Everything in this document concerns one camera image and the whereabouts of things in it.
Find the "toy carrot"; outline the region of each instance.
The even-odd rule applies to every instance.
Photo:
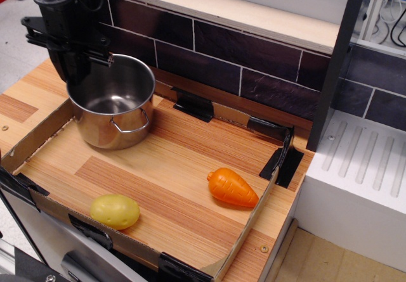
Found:
[[[233,170],[219,168],[207,176],[213,197],[233,205],[255,207],[258,195],[248,183]]]

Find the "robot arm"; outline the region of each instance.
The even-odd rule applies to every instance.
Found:
[[[79,83],[91,61],[110,65],[110,40],[95,29],[93,15],[103,0],[34,0],[42,17],[24,17],[27,40],[48,49],[59,76]]]

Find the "dark tile backsplash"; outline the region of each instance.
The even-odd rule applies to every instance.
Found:
[[[193,49],[192,19],[126,0],[109,0],[115,27]]]
[[[334,108],[406,131],[406,60],[353,46]]]
[[[405,97],[376,90],[365,118],[406,131],[405,111]]]
[[[320,93],[258,72],[242,72],[241,96],[312,120]]]
[[[100,30],[114,53],[313,119],[326,55],[132,0],[105,2]]]
[[[195,21],[196,52],[296,81],[301,50]]]
[[[347,78],[406,95],[406,60],[355,46],[352,50]]]
[[[372,91],[371,87],[341,79],[340,95],[334,103],[334,108],[363,117]]]
[[[238,95],[240,67],[157,41],[158,67]]]
[[[300,61],[298,84],[321,91],[329,62],[330,58],[328,57],[303,52]]]
[[[111,52],[132,56],[156,67],[154,40],[103,24],[99,31],[110,38]]]

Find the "pot rim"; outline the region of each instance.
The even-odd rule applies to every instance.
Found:
[[[151,79],[152,79],[152,92],[150,93],[150,95],[146,98],[146,100],[145,100],[143,103],[141,103],[140,105],[134,107],[133,109],[130,109],[130,110],[127,110],[127,111],[123,111],[123,112],[118,112],[118,113],[102,113],[102,112],[96,112],[96,111],[89,110],[89,109],[87,109],[87,108],[81,106],[80,104],[78,104],[78,103],[73,99],[73,97],[71,97],[71,95],[70,95],[70,93],[69,93],[69,83],[67,82],[67,84],[66,84],[66,87],[67,87],[66,90],[67,90],[67,93],[68,93],[68,96],[69,96],[70,101],[73,102],[74,105],[78,106],[80,109],[82,109],[82,110],[84,110],[84,111],[86,111],[86,112],[89,112],[89,113],[93,113],[93,114],[97,114],[97,115],[103,115],[103,116],[117,116],[117,115],[121,115],[121,114],[125,114],[125,113],[129,113],[129,112],[133,112],[133,111],[135,111],[135,110],[138,110],[138,109],[142,108],[146,103],[148,103],[148,102],[151,100],[152,96],[154,95],[155,86],[156,86],[155,75],[154,75],[154,73],[152,72],[151,68],[150,68],[146,63],[142,62],[141,60],[139,60],[139,59],[137,59],[137,58],[135,58],[135,57],[129,56],[129,55],[124,55],[124,54],[112,54],[112,57],[113,57],[113,61],[114,61],[114,57],[123,57],[123,58],[129,58],[129,59],[134,60],[134,61],[136,61],[137,63],[140,63],[141,65],[143,65],[143,66],[145,67],[145,69],[147,70],[147,72],[151,75]]]

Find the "wooden countertop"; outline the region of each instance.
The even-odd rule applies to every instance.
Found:
[[[49,60],[0,95],[2,154],[66,99],[65,83]],[[85,216],[97,196],[129,195],[139,201],[141,219],[124,230],[125,235],[196,268],[212,266],[230,251],[251,211],[214,201],[207,190],[207,174],[218,167],[231,167],[261,196],[268,181],[258,174],[278,146],[221,120],[201,122],[158,96],[154,106],[150,134],[132,148],[92,148],[71,122],[20,172],[48,190],[50,199]],[[287,189],[272,189],[223,281],[259,279],[312,156],[305,152]],[[262,252],[263,245],[269,251]]]

